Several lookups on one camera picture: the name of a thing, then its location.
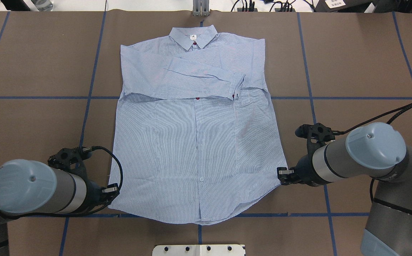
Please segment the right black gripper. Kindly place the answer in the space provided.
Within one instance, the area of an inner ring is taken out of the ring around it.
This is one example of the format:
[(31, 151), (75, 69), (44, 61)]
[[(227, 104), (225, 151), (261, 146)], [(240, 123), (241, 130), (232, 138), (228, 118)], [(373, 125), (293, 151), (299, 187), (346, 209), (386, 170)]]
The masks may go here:
[(304, 184), (311, 187), (317, 186), (315, 172), (308, 156), (299, 159), (293, 170), (289, 170), (287, 167), (278, 167), (277, 178), (281, 185)]

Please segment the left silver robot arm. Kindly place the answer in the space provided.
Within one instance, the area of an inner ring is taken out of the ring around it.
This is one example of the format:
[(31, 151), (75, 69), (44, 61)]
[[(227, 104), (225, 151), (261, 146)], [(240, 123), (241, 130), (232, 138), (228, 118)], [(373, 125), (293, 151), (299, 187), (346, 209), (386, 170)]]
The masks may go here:
[(106, 187), (79, 173), (42, 162), (14, 159), (0, 166), (0, 256), (8, 256), (8, 222), (24, 217), (87, 217), (118, 196), (117, 183)]

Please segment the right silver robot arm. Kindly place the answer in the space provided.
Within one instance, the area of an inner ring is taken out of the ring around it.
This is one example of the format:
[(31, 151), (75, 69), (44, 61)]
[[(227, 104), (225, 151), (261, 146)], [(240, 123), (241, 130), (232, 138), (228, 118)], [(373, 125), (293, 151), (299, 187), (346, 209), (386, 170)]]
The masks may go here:
[(364, 229), (364, 256), (412, 256), (412, 147), (393, 126), (371, 123), (336, 139), (321, 123), (300, 126), (307, 155), (295, 167), (278, 167), (282, 185), (312, 187), (367, 175), (378, 181)]

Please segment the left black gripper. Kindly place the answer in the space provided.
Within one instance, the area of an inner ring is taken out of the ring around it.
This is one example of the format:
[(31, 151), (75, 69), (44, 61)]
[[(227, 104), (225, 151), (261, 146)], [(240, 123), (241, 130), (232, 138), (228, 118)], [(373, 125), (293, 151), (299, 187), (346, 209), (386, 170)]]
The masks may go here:
[(86, 180), (86, 197), (84, 201), (84, 212), (98, 212), (107, 206), (106, 198), (116, 198), (120, 194), (118, 183), (109, 184), (107, 187), (98, 185), (92, 180)]

